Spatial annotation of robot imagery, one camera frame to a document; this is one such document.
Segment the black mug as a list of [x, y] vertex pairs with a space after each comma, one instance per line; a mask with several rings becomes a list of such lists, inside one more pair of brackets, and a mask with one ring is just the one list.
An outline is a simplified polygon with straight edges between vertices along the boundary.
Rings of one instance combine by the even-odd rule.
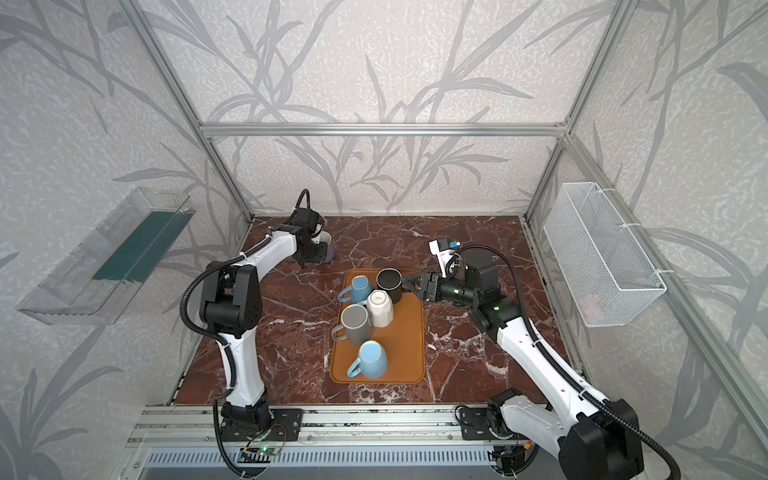
[[395, 268], [384, 268], [376, 275], [379, 290], [384, 291], [393, 304], [400, 302], [404, 295], [412, 294], [408, 286], [403, 285], [403, 275]]

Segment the lavender purple mug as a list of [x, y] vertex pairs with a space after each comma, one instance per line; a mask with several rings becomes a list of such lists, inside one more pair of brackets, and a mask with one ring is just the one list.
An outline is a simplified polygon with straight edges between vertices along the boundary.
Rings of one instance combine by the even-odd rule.
[[318, 246], [320, 248], [320, 252], [323, 254], [322, 262], [323, 263], [331, 262], [335, 255], [335, 247], [332, 243], [331, 234], [326, 231], [323, 231], [320, 233], [317, 239], [318, 239]]

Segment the small blue mug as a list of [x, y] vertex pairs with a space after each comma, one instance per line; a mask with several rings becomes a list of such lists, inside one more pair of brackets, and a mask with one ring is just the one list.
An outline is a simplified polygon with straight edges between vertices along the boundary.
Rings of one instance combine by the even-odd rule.
[[338, 301], [340, 303], [365, 304], [373, 290], [374, 288], [365, 275], [357, 275], [339, 293]]

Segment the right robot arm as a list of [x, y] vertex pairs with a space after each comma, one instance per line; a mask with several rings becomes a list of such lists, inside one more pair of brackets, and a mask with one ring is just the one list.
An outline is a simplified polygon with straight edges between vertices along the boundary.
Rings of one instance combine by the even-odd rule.
[[669, 478], [681, 478], [678, 462], [641, 430], [635, 410], [577, 374], [539, 333], [520, 280], [513, 281], [514, 298], [502, 293], [496, 263], [512, 264], [502, 252], [447, 238], [429, 248], [438, 270], [405, 277], [404, 290], [426, 303], [466, 308], [478, 330], [523, 368], [548, 402], [541, 407], [515, 389], [492, 397], [487, 416], [497, 437], [526, 437], [555, 457], [568, 479], [632, 479], [644, 470], [644, 448], [664, 461]]

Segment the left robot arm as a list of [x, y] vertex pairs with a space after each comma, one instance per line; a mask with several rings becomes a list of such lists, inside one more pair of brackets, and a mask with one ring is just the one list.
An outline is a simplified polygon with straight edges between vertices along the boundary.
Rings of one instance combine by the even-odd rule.
[[212, 262], [186, 288], [179, 314], [191, 331], [215, 341], [227, 387], [214, 412], [228, 422], [262, 434], [273, 424], [266, 387], [258, 369], [255, 329], [263, 314], [261, 280], [286, 259], [301, 266], [327, 261], [329, 244], [319, 240], [325, 219], [308, 206], [237, 256]]

